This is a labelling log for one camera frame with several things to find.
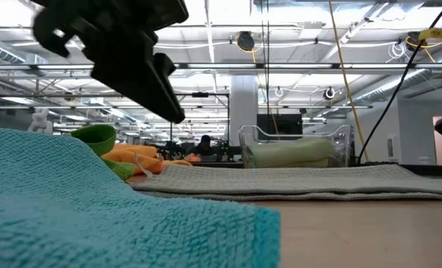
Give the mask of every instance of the white pillar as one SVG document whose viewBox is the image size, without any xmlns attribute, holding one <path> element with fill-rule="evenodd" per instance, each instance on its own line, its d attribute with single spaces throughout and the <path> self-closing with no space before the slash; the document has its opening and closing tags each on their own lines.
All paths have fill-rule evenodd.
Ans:
<svg viewBox="0 0 442 268">
<path fill-rule="evenodd" d="M 257 79 L 252 75 L 236 75 L 231 78 L 230 93 L 231 146 L 239 146 L 239 128 L 257 124 Z"/>
</svg>

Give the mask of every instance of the table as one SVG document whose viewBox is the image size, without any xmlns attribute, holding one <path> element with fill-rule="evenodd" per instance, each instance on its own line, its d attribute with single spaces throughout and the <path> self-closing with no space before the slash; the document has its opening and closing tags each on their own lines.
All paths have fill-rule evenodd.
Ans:
<svg viewBox="0 0 442 268">
<path fill-rule="evenodd" d="M 281 267 L 442 268 L 442 201 L 255 204 L 281 213 Z"/>
</svg>

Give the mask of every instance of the person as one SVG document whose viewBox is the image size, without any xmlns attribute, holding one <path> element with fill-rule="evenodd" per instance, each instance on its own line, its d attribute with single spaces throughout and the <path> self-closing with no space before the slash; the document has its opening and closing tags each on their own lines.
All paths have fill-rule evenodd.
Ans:
<svg viewBox="0 0 442 268">
<path fill-rule="evenodd" d="M 208 135 L 203 135 L 203 137 L 201 137 L 200 143 L 197 146 L 191 148 L 191 150 L 188 152 L 188 154 L 196 154 L 201 156 L 212 156 L 215 153 L 216 152 L 211 147 L 211 137 Z"/>
</svg>

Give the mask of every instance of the green cloth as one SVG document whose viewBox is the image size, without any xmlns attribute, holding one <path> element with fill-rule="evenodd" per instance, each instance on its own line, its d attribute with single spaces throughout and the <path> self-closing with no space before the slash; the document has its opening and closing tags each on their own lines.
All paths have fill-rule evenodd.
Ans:
<svg viewBox="0 0 442 268">
<path fill-rule="evenodd" d="M 328 166 L 328 161 L 325 159 L 336 153 L 332 143 L 325 138 L 300 138 L 297 141 L 253 144 L 249 146 L 249 150 L 256 168 L 292 167 L 293 165 L 325 168 Z"/>
<path fill-rule="evenodd" d="M 113 149 L 117 131 L 111 126 L 97 125 L 75 130 L 71 136 L 86 143 L 96 155 L 101 157 Z M 118 163 L 108 159 L 102 160 L 122 180 L 132 177 L 135 172 L 134 164 Z"/>
</svg>

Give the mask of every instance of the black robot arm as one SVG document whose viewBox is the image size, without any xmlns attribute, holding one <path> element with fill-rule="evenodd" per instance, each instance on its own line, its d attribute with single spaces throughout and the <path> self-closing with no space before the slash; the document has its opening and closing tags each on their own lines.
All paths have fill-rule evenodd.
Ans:
<svg viewBox="0 0 442 268">
<path fill-rule="evenodd" d="M 65 44 L 78 36 L 94 79 L 168 121 L 185 119 L 168 80 L 176 68 L 167 55 L 153 55 L 155 31 L 188 18 L 183 0 L 32 1 L 44 7 L 33 25 L 43 48 L 68 57 Z"/>
</svg>

